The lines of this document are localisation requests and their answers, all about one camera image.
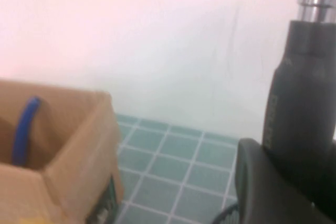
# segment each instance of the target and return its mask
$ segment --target black cord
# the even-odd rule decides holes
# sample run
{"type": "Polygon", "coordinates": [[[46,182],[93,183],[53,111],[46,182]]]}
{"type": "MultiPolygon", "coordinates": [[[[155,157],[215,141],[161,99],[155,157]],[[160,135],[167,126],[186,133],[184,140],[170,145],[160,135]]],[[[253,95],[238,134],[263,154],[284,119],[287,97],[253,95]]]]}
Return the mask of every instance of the black cord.
{"type": "Polygon", "coordinates": [[[229,217],[235,211],[238,212],[238,210],[238,203],[229,206],[213,220],[212,224],[221,224],[222,221],[225,221],[227,217],[229,217]]]}

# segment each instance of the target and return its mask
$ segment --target green tile floor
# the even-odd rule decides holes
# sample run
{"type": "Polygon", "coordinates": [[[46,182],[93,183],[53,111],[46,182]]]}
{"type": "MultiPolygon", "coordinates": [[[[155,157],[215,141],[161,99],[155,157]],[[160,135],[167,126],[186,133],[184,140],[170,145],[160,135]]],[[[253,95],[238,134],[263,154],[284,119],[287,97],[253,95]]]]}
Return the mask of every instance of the green tile floor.
{"type": "Polygon", "coordinates": [[[209,224],[236,202],[238,140],[118,115],[124,201],[115,224],[209,224]]]}

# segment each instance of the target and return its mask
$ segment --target cardboard box flap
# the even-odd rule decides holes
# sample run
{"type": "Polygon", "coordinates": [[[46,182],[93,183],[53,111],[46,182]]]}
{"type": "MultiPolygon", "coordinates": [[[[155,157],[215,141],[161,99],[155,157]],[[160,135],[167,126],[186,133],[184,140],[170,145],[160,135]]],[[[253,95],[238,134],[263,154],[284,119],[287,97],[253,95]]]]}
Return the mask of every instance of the cardboard box flap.
{"type": "Polygon", "coordinates": [[[49,197],[38,172],[0,164],[0,223],[20,219],[59,220],[61,209],[49,197]]]}
{"type": "Polygon", "coordinates": [[[47,186],[71,217],[86,216],[108,184],[116,167],[114,153],[119,139],[111,98],[105,94],[46,167],[47,186]]]}

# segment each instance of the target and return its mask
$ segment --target white grout line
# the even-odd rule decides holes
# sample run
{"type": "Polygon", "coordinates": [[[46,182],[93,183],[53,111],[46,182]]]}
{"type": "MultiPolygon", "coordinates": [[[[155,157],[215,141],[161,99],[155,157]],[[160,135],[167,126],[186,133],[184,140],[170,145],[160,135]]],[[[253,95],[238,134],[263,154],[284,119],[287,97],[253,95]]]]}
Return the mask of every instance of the white grout line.
{"type": "MultiPolygon", "coordinates": [[[[133,147],[133,146],[130,146],[130,145],[121,144],[120,147],[123,147],[123,148],[126,148],[126,149],[131,149],[131,150],[134,150],[134,151],[143,152],[143,153],[155,154],[154,152],[151,152],[151,151],[148,151],[148,150],[144,150],[144,149],[140,149],[138,147],[133,147]]],[[[191,162],[191,160],[189,160],[189,159],[181,158],[181,157],[175,157],[175,156],[172,156],[172,155],[169,155],[169,154],[158,153],[157,156],[159,156],[159,157],[167,157],[167,158],[171,158],[171,159],[174,159],[174,160],[177,160],[177,161],[180,161],[180,162],[185,162],[185,163],[190,163],[191,162]]],[[[218,170],[220,172],[230,172],[231,171],[228,168],[222,168],[220,166],[210,165],[210,164],[206,164],[206,163],[199,162],[199,161],[195,161],[194,164],[198,165],[198,166],[210,168],[210,169],[213,169],[213,170],[218,170]]]]}
{"type": "Polygon", "coordinates": [[[122,147],[126,145],[126,143],[128,143],[128,141],[131,139],[134,131],[137,129],[138,125],[140,124],[141,119],[138,119],[136,121],[136,123],[132,126],[132,129],[130,130],[130,132],[127,134],[127,136],[125,137],[125,139],[123,139],[123,141],[120,143],[119,145],[119,149],[118,149],[118,154],[120,154],[122,147]]]}
{"type": "Polygon", "coordinates": [[[223,197],[223,203],[222,203],[222,209],[224,208],[225,204],[226,204],[226,199],[228,198],[228,194],[229,194],[229,191],[230,191],[230,185],[231,185],[231,182],[233,181],[233,173],[234,173],[234,169],[236,167],[236,159],[237,159],[237,152],[235,153],[235,158],[234,158],[234,161],[232,163],[232,168],[231,168],[231,172],[230,172],[230,176],[229,176],[229,180],[227,182],[227,186],[226,186],[226,190],[225,190],[225,193],[224,193],[224,197],[223,197]]]}
{"type": "MultiPolygon", "coordinates": [[[[135,127],[136,129],[149,131],[149,132],[165,133],[165,131],[160,131],[160,130],[151,129],[151,128],[148,128],[148,127],[139,126],[138,124],[132,125],[132,124],[127,124],[127,123],[122,123],[122,122],[119,122],[118,124],[123,125],[123,126],[128,126],[128,127],[135,127]]],[[[198,141],[200,139],[200,137],[185,135],[185,134],[181,134],[181,133],[170,132],[169,135],[179,136],[179,137],[183,137],[183,138],[190,139],[190,140],[195,140],[195,141],[198,141]]],[[[216,144],[216,145],[220,145],[220,146],[225,146],[225,147],[233,148],[233,149],[237,148],[237,145],[234,145],[234,144],[223,143],[223,142],[220,142],[220,141],[210,140],[210,139],[206,139],[206,138],[203,139],[203,142],[204,143],[216,144]]]]}
{"type": "MultiPolygon", "coordinates": [[[[133,174],[138,174],[138,175],[142,175],[143,174],[142,172],[137,172],[137,171],[131,170],[129,168],[123,168],[123,167],[119,167],[119,170],[123,170],[125,172],[129,172],[129,173],[133,173],[133,174]]],[[[181,184],[181,183],[179,183],[177,181],[174,181],[172,179],[159,177],[159,176],[156,176],[156,175],[153,175],[153,174],[146,174],[145,176],[148,177],[148,178],[157,179],[157,180],[162,181],[162,182],[167,182],[167,183],[170,183],[170,184],[173,184],[173,185],[180,185],[181,184]]]]}
{"type": "MultiPolygon", "coordinates": [[[[155,158],[156,158],[157,154],[159,153],[159,151],[160,151],[161,148],[163,147],[163,144],[164,144],[164,142],[165,142],[165,140],[166,140],[166,138],[167,138],[167,135],[168,135],[168,132],[169,132],[170,128],[171,128],[171,126],[169,125],[167,131],[165,132],[164,136],[162,137],[162,140],[161,140],[161,142],[160,142],[160,144],[159,144],[159,146],[158,146],[156,152],[154,153],[154,155],[152,156],[152,159],[151,159],[150,162],[148,163],[146,170],[145,170],[143,173],[140,174],[140,179],[138,180],[138,182],[137,182],[137,184],[136,184],[136,186],[135,186],[135,188],[134,188],[134,190],[133,190],[133,193],[132,193],[132,195],[131,195],[131,197],[130,197],[130,200],[128,201],[129,203],[134,201],[135,196],[137,195],[137,193],[138,193],[138,191],[139,191],[139,189],[140,189],[140,186],[141,186],[141,184],[142,184],[142,181],[143,181],[145,175],[148,174],[148,172],[149,172],[150,169],[152,168],[152,166],[153,166],[153,164],[154,164],[154,161],[155,161],[155,158]]],[[[129,205],[130,205],[129,203],[126,204],[125,207],[122,209],[122,211],[121,211],[121,213],[120,213],[118,219],[116,220],[116,223],[115,223],[115,224],[119,224],[119,223],[121,222],[121,220],[123,219],[125,213],[127,212],[128,207],[129,207],[129,205]]]]}
{"type": "MultiPolygon", "coordinates": [[[[137,175],[142,175],[143,174],[142,172],[137,172],[137,171],[129,169],[129,168],[119,167],[119,169],[123,170],[125,172],[137,174],[137,175]]],[[[156,179],[156,180],[159,180],[159,181],[162,181],[162,182],[166,182],[166,183],[169,183],[169,184],[172,184],[172,185],[179,185],[179,186],[182,185],[182,182],[178,182],[178,181],[175,181],[175,180],[172,180],[172,179],[169,179],[169,178],[159,177],[159,176],[156,176],[156,175],[153,175],[153,174],[146,174],[145,177],[153,178],[153,179],[156,179]]],[[[215,196],[224,197],[224,193],[221,193],[221,192],[218,192],[218,191],[213,191],[213,190],[206,189],[206,188],[202,188],[202,187],[199,187],[199,186],[185,184],[184,187],[190,188],[190,189],[193,189],[193,190],[197,190],[197,191],[200,191],[202,193],[207,193],[207,194],[211,194],[211,195],[215,195],[215,196]]]]}
{"type": "MultiPolygon", "coordinates": [[[[153,208],[150,208],[150,207],[146,207],[146,206],[143,206],[143,205],[139,205],[139,204],[136,204],[136,203],[133,203],[133,202],[129,202],[129,201],[123,201],[125,204],[129,204],[130,206],[134,206],[134,207],[138,207],[140,209],[143,209],[143,210],[146,210],[148,212],[153,212],[155,214],[159,214],[159,215],[164,215],[164,216],[167,216],[169,217],[169,214],[167,214],[166,212],[162,212],[162,211],[158,211],[158,210],[155,210],[153,208]]],[[[187,223],[190,223],[190,224],[201,224],[197,221],[193,221],[193,220],[189,220],[189,219],[185,219],[183,217],[179,217],[179,216],[173,216],[173,218],[175,219],[178,219],[178,220],[182,220],[182,221],[185,221],[187,223]]]]}
{"type": "Polygon", "coordinates": [[[188,170],[187,170],[186,174],[184,175],[184,179],[183,179],[182,184],[180,185],[180,189],[179,189],[179,191],[178,191],[178,193],[177,193],[177,195],[176,195],[176,199],[175,199],[174,205],[173,205],[173,207],[172,207],[172,210],[170,211],[170,215],[169,215],[168,220],[167,220],[167,222],[166,222],[167,224],[170,222],[172,216],[173,216],[174,213],[175,213],[175,210],[176,210],[176,208],[177,208],[177,204],[179,203],[180,197],[181,197],[182,192],[183,192],[183,187],[185,187],[186,182],[187,182],[187,180],[189,179],[189,175],[190,175],[192,166],[194,165],[194,163],[195,163],[195,161],[196,161],[196,157],[197,157],[197,155],[198,155],[198,150],[199,150],[199,148],[200,148],[200,146],[201,146],[201,143],[202,143],[202,141],[203,141],[204,134],[205,134],[205,132],[202,132],[202,136],[199,138],[199,141],[198,141],[198,144],[197,144],[195,153],[194,153],[194,155],[193,155],[193,157],[192,157],[192,159],[191,159],[191,162],[190,162],[190,164],[189,164],[188,170]]]}

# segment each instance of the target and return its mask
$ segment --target floor tile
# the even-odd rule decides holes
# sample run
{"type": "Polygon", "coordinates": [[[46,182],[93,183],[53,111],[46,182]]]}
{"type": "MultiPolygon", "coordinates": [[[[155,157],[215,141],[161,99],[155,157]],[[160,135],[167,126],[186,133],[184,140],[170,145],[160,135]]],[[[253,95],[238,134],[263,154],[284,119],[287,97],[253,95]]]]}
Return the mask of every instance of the floor tile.
{"type": "Polygon", "coordinates": [[[188,162],[158,156],[149,173],[181,182],[188,170],[188,167],[188,162]]]}
{"type": "Polygon", "coordinates": [[[206,141],[207,139],[213,140],[213,141],[219,141],[219,142],[226,143],[226,144],[232,144],[232,145],[238,145],[238,140],[239,140],[234,137],[223,136],[223,135],[219,135],[219,134],[215,134],[211,132],[206,132],[204,134],[204,140],[206,141]]]}
{"type": "Polygon", "coordinates": [[[130,140],[127,142],[127,145],[155,152],[160,145],[163,136],[163,133],[136,129],[130,140]]]}
{"type": "Polygon", "coordinates": [[[134,203],[169,213],[179,188],[175,184],[145,177],[134,203]]]}
{"type": "Polygon", "coordinates": [[[232,168],[236,149],[212,143],[202,143],[196,160],[210,165],[232,168]]]}
{"type": "Polygon", "coordinates": [[[118,164],[122,168],[124,167],[143,172],[146,170],[152,156],[153,155],[149,153],[122,148],[118,156],[118,164]]]}
{"type": "Polygon", "coordinates": [[[131,126],[124,126],[124,125],[119,125],[119,129],[121,132],[121,141],[124,141],[127,135],[130,133],[132,127],[131,126]]]}
{"type": "Polygon", "coordinates": [[[118,123],[135,124],[137,121],[138,118],[135,118],[133,116],[117,114],[118,123]]]}
{"type": "Polygon", "coordinates": [[[121,220],[121,224],[165,224],[166,221],[167,216],[165,215],[130,206],[121,220]]]}
{"type": "Polygon", "coordinates": [[[233,197],[237,197],[235,186],[235,175],[232,176],[228,194],[233,197]]]}
{"type": "Polygon", "coordinates": [[[187,184],[224,193],[229,177],[229,172],[193,165],[187,184]]]}
{"type": "Polygon", "coordinates": [[[124,170],[120,170],[121,181],[124,186],[124,200],[129,200],[133,190],[140,179],[139,174],[134,174],[130,172],[126,172],[124,170]]]}
{"type": "Polygon", "coordinates": [[[167,123],[161,123],[152,120],[143,119],[140,122],[141,127],[157,130],[157,131],[166,131],[168,130],[169,125],[167,123]]]}
{"type": "Polygon", "coordinates": [[[170,132],[192,136],[192,137],[201,137],[202,135],[202,131],[198,131],[198,130],[194,130],[194,129],[186,128],[186,127],[180,127],[180,126],[172,126],[170,129],[170,132]]]}
{"type": "Polygon", "coordinates": [[[189,222],[185,222],[183,220],[178,220],[178,219],[172,218],[169,221],[169,224],[189,224],[189,222]]]}
{"type": "Polygon", "coordinates": [[[176,157],[191,159],[198,141],[184,137],[168,135],[161,149],[161,153],[176,157]]]}
{"type": "Polygon", "coordinates": [[[237,203],[237,200],[236,199],[230,199],[230,198],[227,198],[226,201],[225,201],[225,206],[224,208],[227,208],[229,206],[232,206],[233,204],[237,203]]]}
{"type": "Polygon", "coordinates": [[[209,224],[220,212],[223,198],[190,188],[183,188],[175,214],[189,220],[209,224]]]}

